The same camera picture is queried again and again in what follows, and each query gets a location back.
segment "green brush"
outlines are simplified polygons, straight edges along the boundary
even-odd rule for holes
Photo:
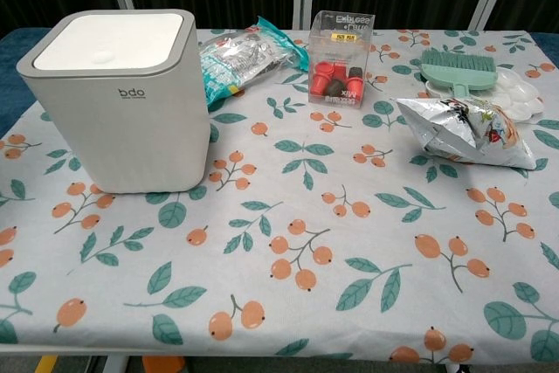
[[[435,85],[451,87],[455,98],[464,98],[470,89],[489,89],[497,82],[492,58],[439,52],[434,48],[421,55],[421,74]]]

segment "table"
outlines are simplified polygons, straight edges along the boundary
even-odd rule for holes
[[[2,350],[559,360],[559,72],[523,31],[374,44],[360,110],[308,104],[294,70],[212,107],[206,174],[182,193],[99,192],[34,104],[0,156]],[[519,125],[538,170],[422,153],[392,99],[424,95],[427,46],[540,89],[545,113]]]

